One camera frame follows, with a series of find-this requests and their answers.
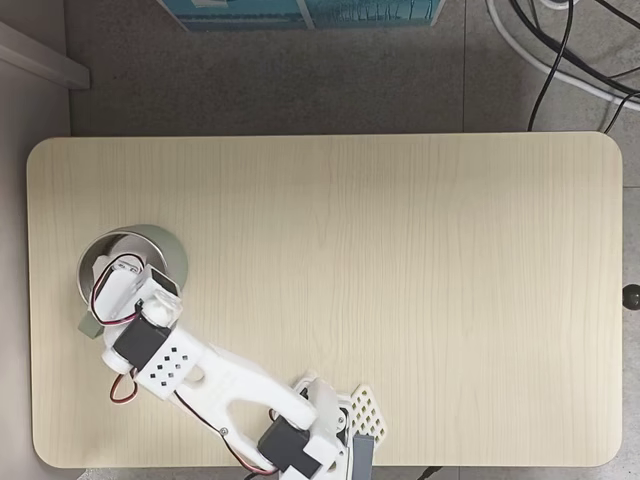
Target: cable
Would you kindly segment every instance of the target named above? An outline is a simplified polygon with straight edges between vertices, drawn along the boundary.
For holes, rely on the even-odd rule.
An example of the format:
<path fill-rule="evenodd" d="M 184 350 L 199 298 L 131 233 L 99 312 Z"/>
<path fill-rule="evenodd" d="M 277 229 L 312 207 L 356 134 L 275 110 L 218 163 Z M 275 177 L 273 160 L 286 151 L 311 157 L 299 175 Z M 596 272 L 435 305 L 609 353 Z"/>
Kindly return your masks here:
<path fill-rule="evenodd" d="M 569 6 L 569 2 L 568 0 L 565 3 L 555 3 L 555 2 L 551 2 L 550 4 L 548 4 L 547 2 L 545 2 L 544 0 L 538 0 L 541 1 L 544 5 L 546 5 L 549 8 L 553 8 L 555 10 L 566 10 Z M 574 6 L 578 3 L 579 0 L 574 0 L 573 4 Z M 542 27 L 540 26 L 540 21 L 538 19 L 538 10 L 536 8 L 535 2 L 536 0 L 528 0 L 529 2 L 529 10 L 531 11 L 531 17 L 533 18 L 533 23 L 535 24 L 535 28 L 536 30 L 538 30 L 539 33 L 546 35 L 546 33 L 542 30 Z M 637 72 L 638 70 L 640 70 L 640 67 L 635 67 L 632 68 L 630 70 L 625 70 L 623 72 L 617 73 L 615 75 L 607 75 L 606 78 L 610 79 L 610 80 L 615 80 L 616 78 L 622 78 L 626 75 L 630 75 L 634 72 Z"/>
<path fill-rule="evenodd" d="M 418 477 L 418 480 L 426 480 L 432 475 L 438 473 L 440 470 L 442 470 L 442 467 L 427 467 L 424 472 L 422 472 L 422 475 Z"/>
<path fill-rule="evenodd" d="M 524 11 L 522 10 L 522 7 L 518 3 L 518 0 L 509 0 L 509 3 L 511 4 L 511 7 L 513 8 L 515 13 L 520 18 L 520 21 L 522 21 L 522 23 L 525 25 L 525 27 L 527 27 L 527 29 L 533 35 L 535 35 L 535 37 L 538 40 L 540 40 L 542 43 L 544 43 L 548 48 L 553 50 L 556 54 L 559 53 L 560 46 L 561 46 L 560 42 L 558 42 L 556 39 L 550 37 L 549 35 L 547 35 L 543 31 L 538 30 L 536 28 L 536 26 L 533 23 L 531 23 L 531 20 L 529 20 L 529 17 L 527 17 L 526 13 L 524 13 Z M 613 88 L 615 90 L 619 90 L 624 94 L 629 94 L 629 93 L 633 93 L 633 92 L 637 92 L 638 91 L 638 90 L 635 90 L 635 89 L 633 89 L 631 87 L 628 87 L 627 85 L 619 83 L 616 80 L 610 79 L 608 76 L 606 76 L 602 72 L 600 72 L 600 71 L 596 70 L 595 68 L 591 67 L 589 64 L 587 64 L 584 60 L 582 60 L 579 56 L 577 56 L 575 53 L 573 53 L 568 48 L 566 48 L 564 50 L 563 56 L 569 62 L 574 64 L 576 67 L 578 67 L 580 70 L 582 70 L 586 74 L 592 76 L 593 78 L 597 79 L 598 81 L 604 83 L 605 85 L 607 85 L 607 86 L 609 86 L 609 87 L 611 87 L 611 88 Z"/>
<path fill-rule="evenodd" d="M 531 116 L 529 117 L 529 126 L 527 127 L 527 131 L 531 132 L 533 130 L 533 123 L 536 121 L 536 115 L 538 114 L 538 110 L 540 109 L 540 105 L 542 104 L 542 99 L 544 98 L 547 90 L 549 89 L 549 85 L 553 81 L 553 77 L 560 66 L 560 62 L 562 61 L 562 55 L 564 54 L 564 49 L 567 48 L 567 42 L 569 41 L 569 34 L 571 33 L 571 25 L 573 24 L 573 0 L 569 0 L 569 13 L 567 15 L 567 25 L 564 29 L 564 35 L 562 36 L 562 43 L 560 44 L 560 51 L 558 51 L 558 55 L 556 56 L 556 60 L 553 62 L 553 66 L 549 71 L 549 75 L 547 75 L 547 79 L 542 85 L 542 89 L 538 94 L 538 98 L 536 99 L 536 103 L 533 106 L 533 110 L 531 110 Z"/>
<path fill-rule="evenodd" d="M 615 75 L 611 75 L 609 78 L 622 78 L 622 77 L 626 77 L 627 75 L 631 75 L 632 73 L 635 73 L 637 71 L 640 71 L 640 67 L 634 67 L 629 70 L 625 70 L 624 72 L 616 73 Z"/>
<path fill-rule="evenodd" d="M 536 27 L 538 28 L 538 30 L 542 30 L 542 28 L 540 28 L 540 20 L 538 19 L 538 10 L 536 9 L 536 0 L 529 0 L 529 10 L 531 10 L 533 23 L 536 24 Z"/>
<path fill-rule="evenodd" d="M 98 290 L 102 286 L 103 281 L 106 279 L 106 275 L 111 269 L 111 267 L 122 257 L 134 257 L 138 262 L 140 262 L 140 267 L 144 268 L 144 262 L 142 261 L 142 258 L 139 255 L 136 255 L 135 253 L 123 253 L 122 255 L 118 255 L 116 258 L 111 260 L 111 262 L 102 271 L 102 273 L 98 277 L 98 280 L 96 280 L 95 285 L 91 289 L 91 298 L 89 300 L 89 306 L 91 309 L 91 313 L 93 314 L 95 319 L 98 321 L 100 325 L 103 325 L 103 326 L 122 325 L 123 323 L 128 323 L 134 318 L 136 318 L 136 315 L 138 314 L 137 312 L 134 312 L 131 315 L 128 315 L 124 318 L 119 318 L 118 320 L 102 320 L 98 315 L 98 313 L 96 312 L 96 297 L 98 296 Z"/>
<path fill-rule="evenodd" d="M 616 123 L 616 120 L 618 120 L 618 117 L 620 116 L 620 112 L 622 112 L 622 108 L 624 107 L 624 104 L 627 103 L 629 100 L 631 100 L 631 98 L 636 97 L 638 95 L 640 95 L 640 92 L 630 93 L 629 95 L 627 95 L 622 99 L 622 102 L 620 102 L 620 105 L 618 106 L 616 113 L 613 114 L 613 118 L 609 122 L 609 125 L 607 125 L 607 128 L 604 129 L 604 133 L 608 134 L 611 131 L 611 129 L 613 128 L 613 125 Z"/>
<path fill-rule="evenodd" d="M 520 45 L 515 38 L 511 36 L 509 31 L 502 24 L 502 20 L 500 20 L 500 15 L 498 15 L 498 11 L 496 10 L 495 0 L 485 1 L 493 25 L 496 27 L 496 30 L 504 39 L 504 41 L 507 42 L 507 44 L 513 49 L 513 51 L 515 51 L 523 60 L 532 65 L 537 70 L 540 70 L 541 72 L 546 74 L 550 73 L 551 67 L 549 65 L 543 63 L 537 57 L 534 57 L 531 53 L 529 53 L 529 51 L 527 51 L 522 45 Z M 601 88 L 598 88 L 595 85 L 590 84 L 589 82 L 585 82 L 584 80 L 569 75 L 568 73 L 561 70 L 558 70 L 556 72 L 555 78 L 569 85 L 573 85 L 574 87 L 577 87 L 580 90 L 583 90 L 595 97 L 601 98 L 602 100 L 613 102 L 616 105 L 620 105 L 622 103 L 622 97 L 612 95 L 611 93 L 602 90 Z M 638 103 L 626 102 L 624 106 L 625 108 L 640 112 L 640 104 Z"/>
<path fill-rule="evenodd" d="M 227 450 L 229 450 L 229 453 L 231 453 L 231 455 L 233 455 L 233 457 L 238 461 L 238 463 L 240 463 L 240 465 L 242 465 L 246 470 L 249 470 L 249 472 L 255 473 L 256 475 L 262 475 L 262 476 L 265 476 L 265 477 L 268 477 L 269 475 L 273 475 L 274 473 L 276 473 L 278 471 L 277 468 L 274 468 L 273 470 L 269 471 L 269 470 L 262 470 L 261 468 L 249 465 L 244 458 L 242 458 L 240 455 L 238 455 L 236 453 L 236 451 L 233 448 L 231 448 L 231 445 L 229 445 L 229 442 L 227 442 L 227 440 L 224 438 L 224 435 L 222 435 L 222 433 L 220 433 L 220 430 L 218 430 L 216 427 L 214 427 L 209 422 L 207 422 L 198 412 L 196 412 L 193 409 L 193 407 L 191 407 L 191 405 L 189 405 L 187 402 L 185 402 L 185 400 L 180 396 L 180 394 L 178 392 L 173 392 L 173 393 L 176 396 L 176 398 L 178 399 L 178 401 L 182 404 L 182 406 L 184 408 L 186 408 L 187 410 L 189 410 L 189 412 L 191 412 L 191 414 L 194 417 L 196 417 L 198 420 L 200 420 L 202 423 L 204 423 L 207 427 L 209 427 L 211 430 L 213 430 L 218 435 L 220 435 L 220 438 L 222 438 L 222 441 L 224 442 L 225 446 L 227 447 Z"/>
<path fill-rule="evenodd" d="M 131 370 L 129 372 L 129 375 L 131 375 L 131 380 L 133 380 L 134 370 Z M 118 389 L 118 385 L 120 385 L 123 377 L 124 375 L 118 375 L 116 377 L 116 379 L 113 381 L 113 385 L 111 385 L 111 391 L 109 392 L 109 399 L 116 405 L 124 405 L 125 403 L 129 403 L 138 395 L 138 384 L 134 381 L 133 392 L 131 392 L 124 398 L 116 398 L 116 390 Z"/>
<path fill-rule="evenodd" d="M 596 3 L 600 4 L 601 6 L 603 6 L 604 8 L 606 8 L 607 10 L 609 10 L 611 13 L 613 13 L 616 17 L 624 20 L 625 22 L 627 22 L 630 25 L 633 25 L 634 27 L 636 27 L 638 30 L 640 30 L 640 22 L 638 22 L 637 20 L 634 20 L 633 18 L 631 18 L 629 15 L 627 15 L 626 13 L 618 10 L 616 7 L 614 7 L 613 5 L 611 5 L 609 2 L 606 2 L 605 0 L 595 0 Z"/>

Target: light wood tabletop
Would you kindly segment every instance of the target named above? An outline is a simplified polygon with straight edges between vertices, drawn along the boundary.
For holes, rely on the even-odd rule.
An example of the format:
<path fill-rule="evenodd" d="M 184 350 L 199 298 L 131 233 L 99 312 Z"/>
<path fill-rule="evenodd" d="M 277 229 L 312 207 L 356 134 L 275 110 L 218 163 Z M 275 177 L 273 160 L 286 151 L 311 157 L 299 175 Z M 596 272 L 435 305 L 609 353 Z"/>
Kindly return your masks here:
<path fill-rule="evenodd" d="M 622 161 L 604 135 L 52 139 L 27 188 L 51 465 L 234 464 L 168 402 L 111 404 L 103 342 L 76 328 L 83 249 L 140 223 L 183 242 L 199 338 L 286 382 L 372 385 L 378 465 L 591 466 L 619 448 Z M 235 414 L 255 437 L 269 423 Z"/>

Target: white cable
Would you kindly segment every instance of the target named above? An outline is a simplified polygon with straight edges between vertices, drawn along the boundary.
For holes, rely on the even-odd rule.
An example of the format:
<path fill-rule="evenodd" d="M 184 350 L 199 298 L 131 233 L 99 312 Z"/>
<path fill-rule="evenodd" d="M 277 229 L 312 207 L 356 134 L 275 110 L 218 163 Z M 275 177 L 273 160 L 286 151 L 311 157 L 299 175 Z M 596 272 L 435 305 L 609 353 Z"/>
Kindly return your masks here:
<path fill-rule="evenodd" d="M 552 10 L 567 10 L 569 8 L 569 2 L 557 2 L 554 0 L 538 0 L 545 7 L 550 8 Z M 573 0 L 573 4 L 575 5 L 580 0 Z"/>
<path fill-rule="evenodd" d="M 498 11 L 496 10 L 495 0 L 486 0 L 487 8 L 489 9 L 489 16 L 491 17 L 491 21 L 493 25 L 498 30 L 500 36 L 504 39 L 505 42 L 509 44 L 509 46 L 520 55 L 527 63 L 531 64 L 541 72 L 549 75 L 551 72 L 551 67 L 546 63 L 543 63 L 538 58 L 534 57 L 531 53 L 529 53 L 525 48 L 520 45 L 515 38 L 511 36 L 505 26 L 502 24 L 500 20 L 500 16 L 498 15 Z M 613 95 L 606 90 L 602 90 L 601 88 L 596 87 L 584 80 L 576 78 L 568 73 L 561 72 L 560 70 L 556 71 L 556 74 L 553 78 L 557 78 L 561 82 L 568 83 L 569 85 L 573 85 L 574 87 L 578 87 L 581 90 L 584 90 L 591 95 L 594 95 L 603 100 L 607 100 L 609 102 L 613 102 L 615 105 L 620 105 L 623 101 L 623 97 L 619 97 L 617 95 Z M 635 110 L 636 112 L 640 112 L 640 104 L 636 102 L 626 102 L 624 104 L 625 108 L 629 108 L 631 110 Z"/>

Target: black cable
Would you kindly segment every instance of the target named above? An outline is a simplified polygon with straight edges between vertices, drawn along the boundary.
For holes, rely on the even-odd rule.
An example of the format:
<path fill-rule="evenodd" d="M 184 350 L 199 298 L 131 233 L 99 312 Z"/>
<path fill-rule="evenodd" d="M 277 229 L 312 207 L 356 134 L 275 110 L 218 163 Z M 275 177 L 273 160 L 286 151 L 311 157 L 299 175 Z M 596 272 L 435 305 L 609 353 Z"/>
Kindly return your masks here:
<path fill-rule="evenodd" d="M 550 37 L 549 35 L 544 33 L 542 30 L 537 29 L 536 26 L 533 23 L 531 23 L 531 20 L 529 20 L 529 17 L 527 17 L 526 13 L 524 13 L 524 11 L 522 10 L 522 7 L 520 6 L 517 0 L 509 0 L 509 3 L 511 4 L 511 7 L 516 12 L 518 17 L 522 21 L 522 23 L 525 25 L 525 27 L 527 27 L 527 29 L 533 35 L 535 35 L 535 37 L 538 40 L 540 40 L 548 48 L 550 48 L 557 54 L 560 51 L 560 46 L 561 46 L 560 42 Z M 569 62 L 571 62 L 576 67 L 578 67 L 583 72 L 587 73 L 588 75 L 592 76 L 593 78 L 599 80 L 600 82 L 604 83 L 605 85 L 615 90 L 618 90 L 625 94 L 635 93 L 640 91 L 610 79 L 608 76 L 606 76 L 602 72 L 599 72 L 595 68 L 588 65 L 584 60 L 582 60 L 580 57 L 578 57 L 575 53 L 573 53 L 568 48 L 565 48 L 563 52 L 563 57 L 566 58 Z"/>
<path fill-rule="evenodd" d="M 616 110 L 616 113 L 613 114 L 613 118 L 609 122 L 609 125 L 607 125 L 607 128 L 604 129 L 604 133 L 609 133 L 611 131 L 611 129 L 613 128 L 613 125 L 616 123 L 616 120 L 618 120 L 618 117 L 620 116 L 622 109 L 624 108 L 624 104 L 627 103 L 629 100 L 631 100 L 633 97 L 637 97 L 638 95 L 640 95 L 640 92 L 630 93 L 629 95 L 627 95 L 622 99 L 622 101 L 620 102 L 620 105 L 618 105 L 618 109 Z"/>
<path fill-rule="evenodd" d="M 538 94 L 538 98 L 536 99 L 536 103 L 533 106 L 533 110 L 531 110 L 531 116 L 529 117 L 529 126 L 527 127 L 527 131 L 531 132 L 533 130 L 533 123 L 536 121 L 536 115 L 538 114 L 538 109 L 542 104 L 542 99 L 544 98 L 547 90 L 549 89 L 549 85 L 553 81 L 553 77 L 558 71 L 558 67 L 560 66 L 560 61 L 562 60 L 562 54 L 564 53 L 564 49 L 567 47 L 567 42 L 569 41 L 569 34 L 571 33 L 571 25 L 573 24 L 573 0 L 569 0 L 569 13 L 567 15 L 567 26 L 564 29 L 564 35 L 562 36 L 562 43 L 560 44 L 560 50 L 558 51 L 558 55 L 556 56 L 556 60 L 553 62 L 553 66 L 549 71 L 549 75 L 547 75 L 547 79 L 542 85 L 542 89 Z"/>
<path fill-rule="evenodd" d="M 442 470 L 442 467 L 427 467 L 425 471 L 422 472 L 422 475 L 418 477 L 418 480 L 426 480 L 434 473 L 438 473 L 440 470 Z"/>
<path fill-rule="evenodd" d="M 536 9 L 536 0 L 529 0 L 529 10 L 531 10 L 531 16 L 533 17 L 533 23 L 536 24 L 538 30 L 542 30 L 540 27 L 540 20 L 538 19 L 538 10 Z"/>
<path fill-rule="evenodd" d="M 629 15 L 627 15 L 626 13 L 618 10 L 616 7 L 614 7 L 613 5 L 611 5 L 609 2 L 606 2 L 605 0 L 595 0 L 596 3 L 599 3 L 600 5 L 602 5 L 604 8 L 606 8 L 607 10 L 609 10 L 611 13 L 613 13 L 616 17 L 621 18 L 622 20 L 624 20 L 625 22 L 627 22 L 630 25 L 633 25 L 634 27 L 636 27 L 638 30 L 640 30 L 640 22 L 638 22 L 637 20 L 634 20 L 633 18 L 631 18 Z"/>
<path fill-rule="evenodd" d="M 616 73 L 615 75 L 609 76 L 609 78 L 622 78 L 627 75 L 631 75 L 632 73 L 636 73 L 637 71 L 640 71 L 640 67 L 634 67 L 629 70 L 625 70 L 624 72 Z"/>

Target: robotic arm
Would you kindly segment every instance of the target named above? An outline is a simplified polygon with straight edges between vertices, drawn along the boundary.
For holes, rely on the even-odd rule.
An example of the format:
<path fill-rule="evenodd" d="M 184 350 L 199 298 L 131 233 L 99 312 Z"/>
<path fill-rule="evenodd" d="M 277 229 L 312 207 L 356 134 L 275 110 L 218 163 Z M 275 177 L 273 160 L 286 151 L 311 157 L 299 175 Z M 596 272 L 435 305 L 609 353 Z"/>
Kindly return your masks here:
<path fill-rule="evenodd" d="M 284 480 L 351 480 L 355 454 L 369 467 L 358 480 L 368 480 L 373 450 L 386 434 L 370 390 L 338 395 L 313 376 L 292 389 L 255 363 L 202 343 L 177 325 L 179 287 L 136 255 L 98 258 L 94 278 L 89 310 L 105 327 L 104 362 L 196 416 L 245 468 L 280 471 Z M 190 380 L 195 371 L 201 378 Z M 234 424 L 229 406 L 235 400 L 277 414 L 257 444 Z"/>

